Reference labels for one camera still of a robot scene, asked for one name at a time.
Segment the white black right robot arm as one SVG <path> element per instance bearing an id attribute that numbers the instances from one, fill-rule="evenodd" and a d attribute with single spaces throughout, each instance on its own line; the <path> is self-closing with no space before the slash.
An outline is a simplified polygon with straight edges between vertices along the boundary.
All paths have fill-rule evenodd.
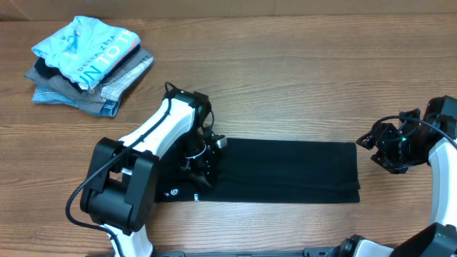
<path id="1" fill-rule="evenodd" d="M 424 113 L 419 109 L 401 112 L 401 123 L 392 116 L 377 120 L 371 130 L 357 140 L 371 159 L 389 173 L 405 173 L 410 167 L 428 164 L 432 171 L 432 206 L 429 225 L 395 248 L 353 235 L 327 256 L 388 257 L 456 255 L 456 99 L 433 98 Z"/>

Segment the black t-shirt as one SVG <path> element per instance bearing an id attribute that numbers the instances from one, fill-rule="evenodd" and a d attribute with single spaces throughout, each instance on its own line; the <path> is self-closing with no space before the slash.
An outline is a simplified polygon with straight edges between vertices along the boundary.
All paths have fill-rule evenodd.
<path id="1" fill-rule="evenodd" d="M 210 188 L 179 175 L 178 151 L 164 156 L 157 202 L 358 203 L 354 143 L 230 138 Z"/>

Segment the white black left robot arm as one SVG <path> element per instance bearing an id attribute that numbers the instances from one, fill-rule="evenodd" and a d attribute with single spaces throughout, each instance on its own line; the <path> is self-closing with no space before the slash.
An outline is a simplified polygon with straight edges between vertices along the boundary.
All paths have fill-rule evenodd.
<path id="1" fill-rule="evenodd" d="M 212 113 L 207 95 L 170 89 L 159 110 L 134 132 L 96 144 L 80 208 L 108 234 L 115 256 L 152 256 L 146 222 L 161 171 L 202 191 L 215 186 L 226 137 L 203 125 Z"/>

